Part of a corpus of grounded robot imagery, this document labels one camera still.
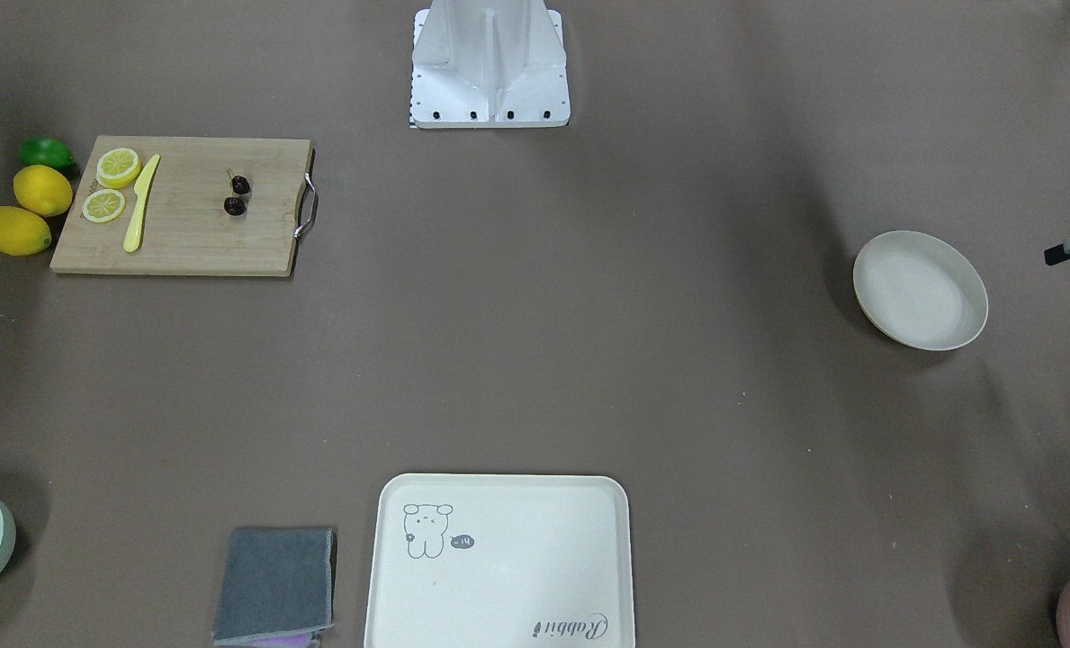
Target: metal handle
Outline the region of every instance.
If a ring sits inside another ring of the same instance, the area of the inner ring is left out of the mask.
[[[307,230],[315,226],[315,213],[318,211],[318,189],[315,188],[314,182],[311,182],[311,173],[303,173],[303,180],[307,181],[307,186],[311,189],[312,196],[315,196],[311,201],[311,214],[307,218],[307,221],[303,222],[303,201],[307,200],[307,194],[303,194],[303,201],[299,202],[299,227],[295,227],[295,240],[303,237],[303,234],[307,233]]]

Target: knife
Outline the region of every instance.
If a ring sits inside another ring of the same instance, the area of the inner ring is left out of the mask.
[[[131,225],[127,226],[127,236],[122,240],[122,249],[128,253],[143,245],[143,214],[147,213],[147,194],[151,190],[151,181],[155,178],[155,169],[159,166],[157,153],[147,160],[139,180],[135,180],[135,211],[131,214]]]

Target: bear drawing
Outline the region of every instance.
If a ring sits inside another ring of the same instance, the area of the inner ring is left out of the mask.
[[[408,504],[402,512],[407,513],[403,528],[407,531],[407,554],[411,558],[438,558],[443,553],[449,520],[447,515],[454,511],[448,504]]]

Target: wooden cutting board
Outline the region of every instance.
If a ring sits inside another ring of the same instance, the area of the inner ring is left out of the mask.
[[[127,207],[116,220],[91,222],[82,217],[82,201],[100,188],[95,165],[103,153],[126,146],[143,163],[160,156],[147,198],[143,245],[134,253],[122,249],[135,185],[121,189]],[[144,137],[101,135],[74,204],[66,214],[50,269],[94,275],[289,276],[295,258],[299,210],[305,189],[303,174],[311,165],[307,139],[213,139],[212,137]],[[250,181],[246,214],[223,211],[230,176]]]

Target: gray towel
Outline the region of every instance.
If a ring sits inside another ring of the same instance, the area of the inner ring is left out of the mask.
[[[317,633],[331,627],[330,528],[230,533],[214,645]]]

